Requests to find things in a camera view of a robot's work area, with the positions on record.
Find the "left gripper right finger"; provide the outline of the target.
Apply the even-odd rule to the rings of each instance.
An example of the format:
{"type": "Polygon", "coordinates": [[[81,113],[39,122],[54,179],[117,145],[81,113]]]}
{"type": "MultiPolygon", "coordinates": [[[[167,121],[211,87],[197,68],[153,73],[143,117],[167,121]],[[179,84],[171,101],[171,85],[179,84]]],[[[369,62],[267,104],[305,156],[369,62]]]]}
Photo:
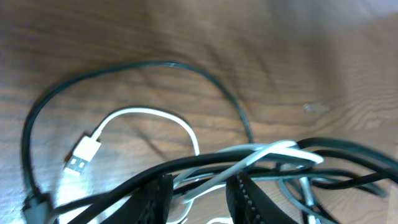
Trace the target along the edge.
{"type": "Polygon", "coordinates": [[[226,201],[234,224],[297,224],[246,174],[226,180],[226,201]]]}

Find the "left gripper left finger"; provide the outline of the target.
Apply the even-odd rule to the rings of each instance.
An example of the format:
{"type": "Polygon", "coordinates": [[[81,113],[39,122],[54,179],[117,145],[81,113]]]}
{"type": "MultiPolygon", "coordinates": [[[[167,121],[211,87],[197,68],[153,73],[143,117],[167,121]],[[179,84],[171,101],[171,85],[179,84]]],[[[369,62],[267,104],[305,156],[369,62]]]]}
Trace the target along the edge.
{"type": "Polygon", "coordinates": [[[133,191],[118,210],[101,224],[164,224],[174,193],[173,177],[164,175],[133,191]]]}

